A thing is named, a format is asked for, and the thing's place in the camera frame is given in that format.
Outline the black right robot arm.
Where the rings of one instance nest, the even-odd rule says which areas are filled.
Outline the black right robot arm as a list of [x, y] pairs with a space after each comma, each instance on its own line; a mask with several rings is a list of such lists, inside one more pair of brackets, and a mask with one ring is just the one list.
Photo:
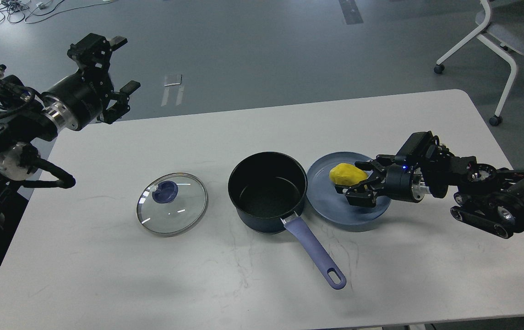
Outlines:
[[355, 167], [370, 171], [356, 184], [335, 184], [350, 205], [373, 208], [377, 197], [419, 203], [456, 187], [450, 214], [461, 223], [508, 239], [524, 232], [524, 170], [495, 168], [474, 156], [454, 156], [431, 131], [410, 135], [395, 155], [379, 154]]

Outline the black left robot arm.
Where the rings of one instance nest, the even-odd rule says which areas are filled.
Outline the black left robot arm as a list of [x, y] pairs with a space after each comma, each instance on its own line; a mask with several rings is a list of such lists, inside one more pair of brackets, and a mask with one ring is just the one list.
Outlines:
[[34, 139], [52, 141], [63, 129], [80, 131], [93, 121], [111, 125], [130, 111], [130, 96], [140, 83], [129, 81], [116, 90], [109, 75], [113, 53], [126, 43], [123, 36], [89, 33], [67, 51], [77, 71], [42, 93], [14, 75], [6, 77], [0, 65], [0, 228], [4, 204], [19, 188], [69, 189], [76, 183], [40, 156]]

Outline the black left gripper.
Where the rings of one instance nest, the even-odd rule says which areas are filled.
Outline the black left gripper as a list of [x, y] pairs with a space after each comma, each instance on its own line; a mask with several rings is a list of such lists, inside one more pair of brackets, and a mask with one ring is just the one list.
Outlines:
[[[130, 111], [130, 96], [141, 84], [129, 81], [113, 92], [109, 74], [112, 54], [127, 42], [123, 36], [107, 39], [89, 33], [70, 45], [67, 57], [78, 70], [42, 92], [44, 115], [58, 132], [64, 128], [82, 130], [96, 117], [99, 122], [111, 125]], [[114, 104], [107, 107], [112, 100]]]

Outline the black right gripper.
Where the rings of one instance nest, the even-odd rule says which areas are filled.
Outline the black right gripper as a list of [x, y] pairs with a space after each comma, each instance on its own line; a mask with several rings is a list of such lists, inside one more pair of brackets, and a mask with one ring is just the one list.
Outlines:
[[398, 165], [393, 156], [377, 156], [367, 161], [356, 161], [355, 167], [378, 174], [377, 180], [363, 180], [352, 186], [335, 184], [350, 205], [365, 208], [377, 206], [377, 196], [392, 200], [418, 203], [427, 194], [427, 184], [418, 165]]

